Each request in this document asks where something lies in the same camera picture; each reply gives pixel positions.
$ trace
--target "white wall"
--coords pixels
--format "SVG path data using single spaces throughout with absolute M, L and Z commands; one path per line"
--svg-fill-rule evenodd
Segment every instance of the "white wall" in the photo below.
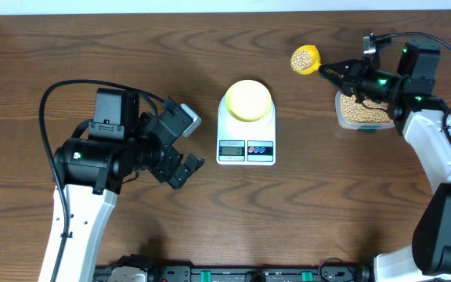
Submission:
M 0 0 L 0 15 L 451 9 L 450 0 Z

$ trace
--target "clear container of beans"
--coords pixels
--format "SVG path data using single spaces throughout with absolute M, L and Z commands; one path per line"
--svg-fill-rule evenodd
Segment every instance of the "clear container of beans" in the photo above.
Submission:
M 340 92 L 337 92 L 335 96 L 335 110 L 337 112 L 338 124 L 342 128 L 376 130 L 395 127 L 392 120 L 384 111 L 388 108 L 386 103 L 377 104 L 366 100 L 365 105 L 369 108 L 367 109 L 355 101 L 356 98 L 354 96 L 347 97 Z

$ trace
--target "brown tabletop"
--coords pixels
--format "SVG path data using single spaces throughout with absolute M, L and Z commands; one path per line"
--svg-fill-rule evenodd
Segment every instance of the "brown tabletop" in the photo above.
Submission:
M 410 243 L 431 199 L 412 148 L 395 130 L 340 128 L 336 89 L 290 68 L 300 45 L 324 63 L 359 58 L 370 32 L 425 31 L 451 43 L 451 12 L 0 16 L 0 281 L 36 280 L 52 223 L 52 173 L 38 106 L 53 83 L 113 81 L 170 96 L 203 119 L 176 147 L 205 166 L 178 191 L 149 172 L 123 186 L 99 264 L 131 253 L 196 265 L 357 262 Z M 395 71 L 405 38 L 383 52 Z M 271 89 L 277 162 L 215 161 L 218 102 L 236 81 Z M 52 148 L 91 118 L 96 87 L 63 87 L 46 111 Z M 451 54 L 435 95 L 451 103 Z

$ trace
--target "white scale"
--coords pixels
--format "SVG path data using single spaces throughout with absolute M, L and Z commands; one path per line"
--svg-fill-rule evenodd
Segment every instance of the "white scale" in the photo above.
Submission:
M 228 112 L 226 95 L 222 97 L 218 105 L 217 162 L 221 165 L 274 165 L 274 103 L 271 103 L 269 111 L 263 117 L 257 121 L 246 122 L 236 119 Z

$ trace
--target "wooden table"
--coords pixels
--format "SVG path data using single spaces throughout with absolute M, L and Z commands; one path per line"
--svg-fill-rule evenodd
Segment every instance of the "wooden table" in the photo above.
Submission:
M 344 130 L 336 89 L 290 68 L 300 45 L 324 63 L 359 58 L 370 32 L 425 31 L 451 43 L 451 12 L 0 16 L 0 281 L 36 280 L 52 222 L 52 173 L 38 104 L 53 83 L 114 81 L 189 104 L 202 125 L 176 147 L 207 159 L 174 191 L 148 172 L 125 185 L 103 236 L 99 264 L 136 253 L 196 265 L 357 262 L 410 243 L 431 188 L 394 130 Z M 405 38 L 384 51 L 394 71 Z M 241 79 L 270 89 L 277 162 L 215 162 L 218 102 Z M 451 103 L 451 54 L 442 51 L 435 95 Z M 95 86 L 49 99 L 52 148 L 93 115 Z

